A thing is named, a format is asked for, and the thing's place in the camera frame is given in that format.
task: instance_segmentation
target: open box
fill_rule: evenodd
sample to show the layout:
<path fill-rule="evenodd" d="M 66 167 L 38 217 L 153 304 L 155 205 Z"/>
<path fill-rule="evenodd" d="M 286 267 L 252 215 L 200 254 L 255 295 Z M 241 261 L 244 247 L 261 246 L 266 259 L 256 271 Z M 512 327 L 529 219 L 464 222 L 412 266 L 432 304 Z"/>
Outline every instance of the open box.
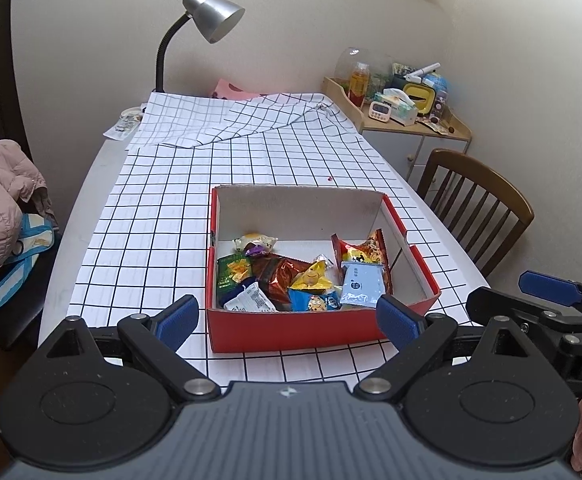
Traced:
<path fill-rule="evenodd" d="M 393 295 L 424 314 L 440 295 L 418 248 L 383 193 L 301 186 L 218 186 L 211 196 L 211 240 L 206 281 L 206 319 L 214 352 L 293 350 L 384 338 L 375 309 L 327 312 L 232 312 L 216 304 L 216 261 L 234 252 L 235 238 L 260 232 L 278 238 L 274 253 L 311 262 L 334 261 L 331 235 L 359 244 L 382 229 L 391 264 Z"/>

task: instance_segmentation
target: silver lamp shade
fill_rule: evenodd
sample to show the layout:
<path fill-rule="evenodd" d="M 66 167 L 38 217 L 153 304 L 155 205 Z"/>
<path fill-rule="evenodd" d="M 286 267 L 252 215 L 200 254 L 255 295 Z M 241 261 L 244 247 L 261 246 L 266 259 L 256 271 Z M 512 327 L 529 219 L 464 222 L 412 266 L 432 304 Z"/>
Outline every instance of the silver lamp shade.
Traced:
<path fill-rule="evenodd" d="M 211 44 L 226 36 L 244 15 L 242 7 L 227 0 L 182 0 L 182 4 Z"/>

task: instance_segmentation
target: blue gripper pad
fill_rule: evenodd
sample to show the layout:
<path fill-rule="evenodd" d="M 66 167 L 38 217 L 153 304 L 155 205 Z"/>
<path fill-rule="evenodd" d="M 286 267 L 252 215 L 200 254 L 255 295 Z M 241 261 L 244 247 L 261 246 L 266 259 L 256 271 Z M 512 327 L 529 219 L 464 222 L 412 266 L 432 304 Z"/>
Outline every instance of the blue gripper pad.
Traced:
<path fill-rule="evenodd" d="M 395 348 L 402 350 L 426 330 L 424 317 L 384 294 L 375 307 L 375 320 Z"/>
<path fill-rule="evenodd" d="M 517 285 L 525 294 L 552 301 L 558 305 L 573 306 L 582 301 L 582 293 L 577 283 L 533 272 L 532 270 L 523 272 Z"/>
<path fill-rule="evenodd" d="M 162 310 L 157 316 L 151 317 L 151 331 L 156 338 L 175 352 L 196 329 L 198 319 L 196 297 L 187 294 Z"/>

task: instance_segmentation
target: wooden chair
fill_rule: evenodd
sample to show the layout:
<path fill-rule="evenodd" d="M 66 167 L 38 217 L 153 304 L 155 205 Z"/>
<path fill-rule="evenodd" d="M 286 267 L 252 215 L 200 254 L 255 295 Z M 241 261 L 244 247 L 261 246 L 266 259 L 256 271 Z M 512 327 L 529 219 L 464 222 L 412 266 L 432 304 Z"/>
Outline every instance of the wooden chair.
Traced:
<path fill-rule="evenodd" d="M 466 223 L 462 227 L 459 234 L 454 235 L 459 243 L 462 243 L 464 237 L 469 233 L 471 227 L 476 222 L 478 215 L 489 195 L 493 195 L 495 198 L 494 204 L 486 213 L 486 216 L 482 219 L 482 222 L 474 229 L 471 239 L 464 246 L 464 250 L 467 253 L 471 251 L 475 243 L 484 233 L 486 227 L 491 222 L 494 214 L 496 213 L 498 206 L 500 204 L 506 206 L 506 211 L 502 215 L 501 219 L 495 225 L 493 230 L 488 234 L 487 238 L 484 240 L 482 246 L 478 249 L 474 256 L 471 257 L 473 262 L 477 265 L 478 260 L 484 256 L 488 247 L 493 243 L 498 233 L 501 231 L 504 223 L 509 218 L 509 215 L 513 213 L 517 217 L 517 222 L 513 228 L 508 232 L 506 237 L 504 237 L 502 243 L 497 247 L 492 254 L 492 256 L 486 261 L 484 266 L 480 268 L 480 272 L 484 277 L 487 277 L 491 271 L 497 266 L 498 263 L 504 258 L 504 256 L 511 250 L 513 245 L 516 243 L 517 239 L 522 235 L 530 223 L 533 221 L 535 214 L 531 205 L 526 201 L 522 193 L 520 193 L 515 186 L 513 186 L 509 181 L 503 176 L 493 171 L 488 166 L 485 166 L 480 161 L 474 158 L 464 155 L 459 152 L 453 152 L 451 150 L 433 150 L 426 163 L 426 168 L 424 168 L 424 173 L 418 185 L 417 194 L 425 200 L 426 194 L 436 177 L 436 172 L 438 168 L 445 168 L 448 170 L 442 184 L 440 184 L 439 190 L 436 192 L 433 202 L 431 202 L 430 208 L 436 214 L 436 216 L 444 222 L 449 212 L 453 208 L 453 204 L 465 182 L 468 180 L 469 183 L 472 182 L 471 189 L 463 198 L 459 207 L 456 209 L 450 224 L 447 225 L 449 231 L 453 233 L 453 230 L 458 225 L 458 222 L 462 219 L 466 208 L 469 203 L 472 202 L 472 197 L 478 186 L 484 189 L 484 194 L 480 198 L 479 202 L 475 206 L 475 209 L 468 217 Z M 450 182 L 455 182 L 453 189 L 449 186 Z"/>

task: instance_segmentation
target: red snack wrapper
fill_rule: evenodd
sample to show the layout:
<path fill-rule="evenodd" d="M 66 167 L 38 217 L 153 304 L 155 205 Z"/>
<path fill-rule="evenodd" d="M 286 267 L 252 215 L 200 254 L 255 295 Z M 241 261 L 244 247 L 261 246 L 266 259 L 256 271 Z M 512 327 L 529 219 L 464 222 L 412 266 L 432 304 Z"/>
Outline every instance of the red snack wrapper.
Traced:
<path fill-rule="evenodd" d="M 260 289 L 271 301 L 280 304 L 290 304 L 287 288 L 301 272 L 305 272 L 311 264 L 286 256 L 269 254 L 251 259 L 253 275 L 260 284 Z"/>
<path fill-rule="evenodd" d="M 340 240 L 338 235 L 333 235 L 331 241 L 333 242 L 333 251 L 338 269 L 342 268 L 342 262 L 382 264 L 384 266 L 384 272 L 382 273 L 384 288 L 386 288 L 387 294 L 393 293 L 389 258 L 386 255 L 386 245 L 384 244 L 384 236 L 382 236 L 381 229 L 373 231 L 366 241 L 359 245 L 346 243 L 344 240 Z"/>

